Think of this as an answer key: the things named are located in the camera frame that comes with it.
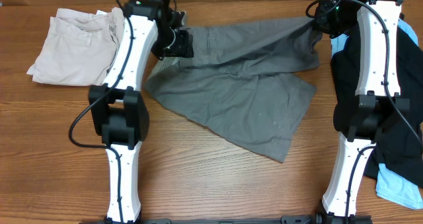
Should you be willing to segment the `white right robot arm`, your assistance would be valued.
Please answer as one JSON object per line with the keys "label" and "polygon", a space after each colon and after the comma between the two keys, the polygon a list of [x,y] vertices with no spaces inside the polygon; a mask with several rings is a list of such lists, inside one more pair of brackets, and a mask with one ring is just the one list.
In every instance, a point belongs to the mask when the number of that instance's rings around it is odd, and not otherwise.
{"label": "white right robot arm", "polygon": [[356,216],[356,197],[371,152],[408,112],[397,79],[397,28],[404,0],[316,0],[317,28],[335,38],[360,29],[360,75],[353,101],[337,104],[338,153],[316,223],[371,223]]}

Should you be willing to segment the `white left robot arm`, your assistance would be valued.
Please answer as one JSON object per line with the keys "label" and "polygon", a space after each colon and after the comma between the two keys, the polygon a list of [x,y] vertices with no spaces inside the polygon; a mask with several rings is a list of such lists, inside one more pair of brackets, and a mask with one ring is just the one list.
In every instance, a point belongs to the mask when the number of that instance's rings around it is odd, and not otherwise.
{"label": "white left robot arm", "polygon": [[110,167],[110,204],[105,223],[138,223],[138,159],[149,130],[149,114],[141,96],[150,54],[194,55],[186,13],[170,7],[175,0],[129,0],[122,5],[125,26],[111,70],[101,85],[89,89],[89,110],[102,139]]}

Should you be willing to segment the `grey shorts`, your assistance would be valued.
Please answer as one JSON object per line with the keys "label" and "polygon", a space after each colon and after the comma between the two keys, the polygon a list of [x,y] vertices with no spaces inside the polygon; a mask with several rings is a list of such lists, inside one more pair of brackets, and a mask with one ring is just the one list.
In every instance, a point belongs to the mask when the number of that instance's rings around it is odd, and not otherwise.
{"label": "grey shorts", "polygon": [[159,62],[145,90],[164,108],[244,149],[284,162],[316,88],[322,34],[307,17],[191,27],[194,55]]}

